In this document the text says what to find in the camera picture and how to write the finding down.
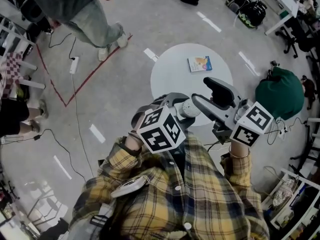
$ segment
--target concrete floor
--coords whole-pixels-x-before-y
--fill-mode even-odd
[[[77,110],[83,144],[88,155],[93,173],[96,174],[98,160],[104,159],[117,137],[126,135],[130,130],[130,120],[136,109],[153,101],[150,76],[154,61],[144,54],[149,48],[160,56],[168,48],[182,43],[198,43],[217,52],[228,64],[234,86],[245,97],[254,100],[254,91],[270,67],[270,61],[276,60],[283,68],[292,70],[299,78],[311,77],[310,66],[305,53],[299,52],[297,59],[293,53],[284,54],[284,41],[274,33],[265,36],[278,17],[267,10],[267,17],[258,29],[248,29],[236,15],[225,6],[225,0],[199,0],[197,7],[181,3],[179,0],[111,0],[101,1],[109,23],[120,21],[127,33],[133,36],[126,48],[116,51],[92,75],[77,94]],[[197,12],[203,13],[220,29],[217,32],[201,20]],[[69,30],[64,26],[56,29],[51,44],[59,43]],[[60,93],[65,103],[73,95],[69,69],[71,60],[68,54],[74,41],[69,36],[66,41],[49,49],[49,36],[40,36],[37,44],[42,54],[48,73],[45,71],[37,49],[34,48],[27,61],[38,66],[33,80],[46,84],[44,91],[32,89],[30,106],[38,106],[38,99],[47,101],[50,116],[47,120],[39,119],[42,129],[52,129],[57,140],[71,154],[72,164],[87,180],[91,172],[82,149],[76,121],[75,100],[65,106],[56,94]],[[239,52],[255,66],[261,74],[256,76],[246,67]],[[88,75],[99,65],[98,51],[88,44],[76,41],[72,56],[80,56],[80,63],[74,75],[75,88],[84,82]],[[307,102],[297,115],[304,121],[309,114],[315,116],[318,102],[312,111],[307,111]],[[294,118],[286,121],[291,125]],[[100,143],[89,130],[94,124],[105,137]],[[211,133],[212,125],[193,127],[204,144],[213,143],[216,138]],[[273,145],[267,144],[267,136],[259,139],[252,148],[253,167],[252,184],[259,191],[268,191],[276,182],[276,177],[264,171],[264,166],[272,166],[277,171],[288,168],[289,158],[299,155],[306,141],[306,131],[297,121],[285,140],[279,138]],[[227,149],[212,151],[214,160],[219,160],[220,153]],[[54,157],[57,157],[71,179],[63,173]],[[71,220],[72,208],[78,198],[83,179],[71,168],[69,155],[46,131],[40,140],[23,141],[4,145],[1,160],[7,176],[16,187],[21,197],[20,203],[29,213],[33,205],[36,209],[30,215],[39,228],[45,230],[57,223],[59,217]]]

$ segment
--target book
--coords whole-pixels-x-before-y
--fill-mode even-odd
[[[191,72],[212,70],[212,65],[209,56],[189,57],[188,63]]]

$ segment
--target white round table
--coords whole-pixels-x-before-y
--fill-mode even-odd
[[[209,56],[211,71],[190,72],[189,57]],[[211,97],[211,90],[204,84],[204,78],[212,77],[233,85],[230,69],[225,61],[213,50],[196,43],[183,43],[166,50],[156,61],[151,73],[153,98],[163,94],[182,93]],[[195,118],[192,126],[203,126],[211,122],[203,113]]]

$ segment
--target yellow plaid shirt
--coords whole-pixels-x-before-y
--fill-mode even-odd
[[[117,187],[143,176],[146,185],[121,209],[125,213],[122,236],[269,239],[261,197],[251,189],[251,155],[222,160],[223,176],[195,136],[186,135],[184,178],[169,152],[151,154],[143,147],[133,156],[121,148],[118,139],[98,176],[86,182],[74,206],[70,229],[97,215],[102,203],[110,204],[111,192]]]

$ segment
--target white cube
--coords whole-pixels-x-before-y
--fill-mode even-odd
[[[258,137],[267,131],[273,119],[273,116],[259,102],[256,102],[238,120],[230,139],[251,148]]]
[[[167,105],[146,111],[136,132],[152,154],[173,150],[186,139]]]

